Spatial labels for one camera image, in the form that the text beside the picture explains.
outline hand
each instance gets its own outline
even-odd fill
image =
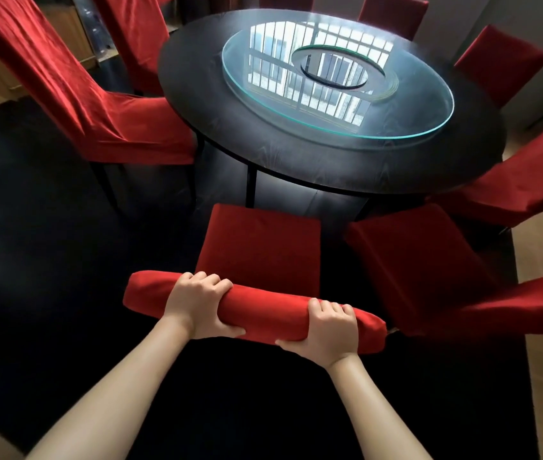
[[[309,329],[301,341],[276,340],[284,350],[329,368],[348,355],[356,355],[359,347],[357,317],[350,305],[310,299],[307,303]]]
[[[230,280],[221,280],[217,274],[184,273],[169,294],[161,319],[177,320],[184,325],[191,339],[243,335],[243,328],[224,325],[218,319],[218,303],[232,287]]]

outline dining table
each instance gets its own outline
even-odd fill
[[[370,201],[425,197],[482,176],[506,145],[500,111],[452,62],[324,14],[198,19],[162,47],[159,79],[192,130],[247,165],[246,207],[258,171]]]

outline forearm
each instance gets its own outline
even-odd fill
[[[333,364],[329,375],[351,418],[365,460],[431,458],[378,390],[357,355]]]
[[[183,326],[161,319],[45,434],[27,458],[126,458],[160,383],[188,340]]]

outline round glass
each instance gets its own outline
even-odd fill
[[[454,111],[435,70],[382,37],[321,22],[267,22],[222,50],[227,83],[254,112],[293,132],[412,138]]]

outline red seat cushion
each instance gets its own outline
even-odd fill
[[[450,309],[427,325],[429,335],[543,334],[543,278]]]
[[[197,271],[266,291],[317,297],[321,222],[218,203],[212,210]]]
[[[314,0],[259,0],[260,8],[276,10],[312,11]]]
[[[471,184],[430,197],[446,212],[514,227],[543,211],[543,133]]]
[[[543,68],[543,50],[486,26],[455,67],[501,108]]]
[[[365,0],[359,22],[412,40],[428,7],[427,0]]]
[[[0,60],[85,159],[192,163],[192,133],[167,101],[99,87],[33,0],[0,0]]]
[[[168,0],[93,0],[135,89],[164,95],[159,53],[169,39],[160,2]]]
[[[167,297],[181,275],[162,271],[132,274],[124,292],[124,305],[151,317],[163,316]],[[238,339],[275,344],[277,339],[303,340],[307,337],[309,297],[278,294],[234,285],[218,306],[223,323],[241,326],[245,335]],[[355,309],[359,325],[359,353],[380,352],[387,335],[384,321]]]
[[[437,205],[351,223],[345,239],[406,335],[424,334],[433,317],[498,290],[482,260]]]

